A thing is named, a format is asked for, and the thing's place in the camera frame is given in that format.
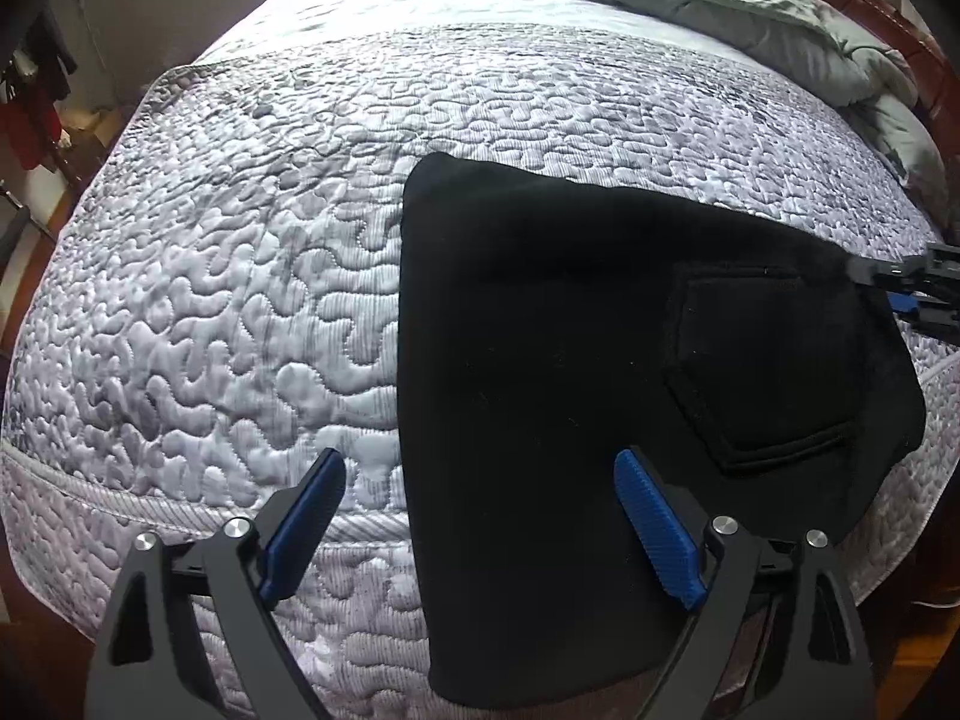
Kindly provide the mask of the black pants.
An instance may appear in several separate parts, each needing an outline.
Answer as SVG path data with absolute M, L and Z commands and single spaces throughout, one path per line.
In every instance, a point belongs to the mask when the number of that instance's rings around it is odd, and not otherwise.
M 398 437 L 436 694 L 537 706 L 672 650 L 685 611 L 615 494 L 623 450 L 757 535 L 850 533 L 926 406 L 889 301 L 846 263 L 651 190 L 413 168 Z

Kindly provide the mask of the dark wooden headboard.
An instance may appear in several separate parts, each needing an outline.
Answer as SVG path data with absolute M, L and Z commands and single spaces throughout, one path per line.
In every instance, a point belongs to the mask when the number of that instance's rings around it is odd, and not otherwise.
M 882 0 L 823 0 L 898 50 L 918 83 L 918 117 L 940 156 L 958 156 L 958 75 L 931 36 Z

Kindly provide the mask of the grey quilted mattress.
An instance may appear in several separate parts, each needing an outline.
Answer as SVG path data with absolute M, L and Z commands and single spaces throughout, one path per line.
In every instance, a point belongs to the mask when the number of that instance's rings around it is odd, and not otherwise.
M 137 533 L 206 535 L 335 447 L 345 502 L 280 631 L 335 717 L 454 715 L 395 419 L 402 185 L 435 149 L 874 257 L 935 236 L 838 112 L 690 29 L 589 0 L 267 0 L 146 93 L 21 323 L 2 512 L 37 600 L 93 634 Z

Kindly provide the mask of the red bag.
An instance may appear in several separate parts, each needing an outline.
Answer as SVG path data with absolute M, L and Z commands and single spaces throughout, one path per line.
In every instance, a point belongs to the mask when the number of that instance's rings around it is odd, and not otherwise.
M 62 133 L 57 110 L 49 99 L 14 99 L 2 106 L 2 132 L 23 171 L 32 171 L 49 156 L 49 146 L 57 145 Z

